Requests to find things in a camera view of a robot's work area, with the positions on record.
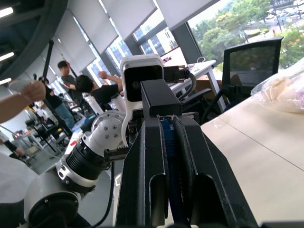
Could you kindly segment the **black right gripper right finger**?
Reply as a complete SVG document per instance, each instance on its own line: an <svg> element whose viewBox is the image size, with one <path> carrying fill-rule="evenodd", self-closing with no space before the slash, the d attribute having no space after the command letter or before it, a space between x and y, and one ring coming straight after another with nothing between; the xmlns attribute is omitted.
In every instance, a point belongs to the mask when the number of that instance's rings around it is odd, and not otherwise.
<svg viewBox="0 0 304 228"><path fill-rule="evenodd" d="M185 116L174 116L182 186L190 223L197 226L257 226L225 155Z"/></svg>

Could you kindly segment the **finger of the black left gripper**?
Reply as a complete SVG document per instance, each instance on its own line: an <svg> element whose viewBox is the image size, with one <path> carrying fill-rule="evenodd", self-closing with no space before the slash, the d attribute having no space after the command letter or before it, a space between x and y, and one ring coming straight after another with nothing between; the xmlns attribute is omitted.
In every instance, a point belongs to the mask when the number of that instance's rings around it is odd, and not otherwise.
<svg viewBox="0 0 304 228"><path fill-rule="evenodd" d="M181 116L181 122L184 126L200 126L200 118L198 112L187 112Z"/></svg>

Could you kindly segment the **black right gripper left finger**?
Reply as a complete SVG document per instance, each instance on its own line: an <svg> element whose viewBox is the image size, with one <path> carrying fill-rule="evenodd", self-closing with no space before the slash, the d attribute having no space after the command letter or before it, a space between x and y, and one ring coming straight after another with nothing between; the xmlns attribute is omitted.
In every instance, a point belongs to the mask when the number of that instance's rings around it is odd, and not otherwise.
<svg viewBox="0 0 304 228"><path fill-rule="evenodd" d="M123 163L116 226L161 226L168 216L165 142L158 117L146 119Z"/></svg>

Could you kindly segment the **bystander bare hand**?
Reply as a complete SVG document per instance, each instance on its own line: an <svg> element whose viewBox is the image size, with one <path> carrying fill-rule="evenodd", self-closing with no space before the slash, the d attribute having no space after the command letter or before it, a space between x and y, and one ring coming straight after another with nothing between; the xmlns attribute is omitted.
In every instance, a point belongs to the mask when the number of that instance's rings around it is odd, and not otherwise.
<svg viewBox="0 0 304 228"><path fill-rule="evenodd" d="M46 87L41 81L34 80L21 91L21 94L31 102L44 100Z"/></svg>

